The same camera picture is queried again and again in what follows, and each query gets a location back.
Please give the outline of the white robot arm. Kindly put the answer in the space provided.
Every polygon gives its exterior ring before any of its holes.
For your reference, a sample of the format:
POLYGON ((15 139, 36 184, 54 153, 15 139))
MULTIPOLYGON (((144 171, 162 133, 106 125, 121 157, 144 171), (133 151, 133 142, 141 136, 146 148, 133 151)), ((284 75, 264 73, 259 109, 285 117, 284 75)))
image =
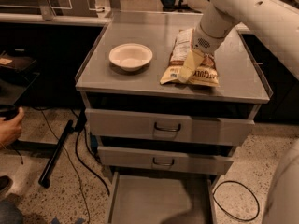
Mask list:
MULTIPOLYGON (((193 32, 192 50, 178 75, 186 83, 206 53, 244 23, 299 78, 299 13, 279 0, 209 0, 193 32)), ((262 224, 299 224, 299 141, 282 156, 268 191, 262 224)))

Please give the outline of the bystander hand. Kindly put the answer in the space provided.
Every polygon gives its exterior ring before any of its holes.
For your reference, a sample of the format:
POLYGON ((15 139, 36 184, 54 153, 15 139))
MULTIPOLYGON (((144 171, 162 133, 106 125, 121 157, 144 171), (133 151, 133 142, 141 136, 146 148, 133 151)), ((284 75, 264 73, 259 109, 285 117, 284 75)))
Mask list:
POLYGON ((24 118, 24 110, 19 108, 18 114, 11 120, 0 118, 0 148, 4 149, 21 136, 21 123, 24 118))

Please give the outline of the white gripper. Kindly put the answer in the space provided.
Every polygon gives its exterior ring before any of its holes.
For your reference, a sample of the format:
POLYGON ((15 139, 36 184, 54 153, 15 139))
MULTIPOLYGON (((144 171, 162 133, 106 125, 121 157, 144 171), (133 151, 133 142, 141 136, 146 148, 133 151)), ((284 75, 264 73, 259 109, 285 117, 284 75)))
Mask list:
POLYGON ((221 45, 224 39, 214 38, 207 35, 200 25, 197 25, 192 33, 192 47, 178 73, 178 80, 181 83, 187 83, 193 76, 196 68, 205 58, 204 53, 213 54, 221 45))

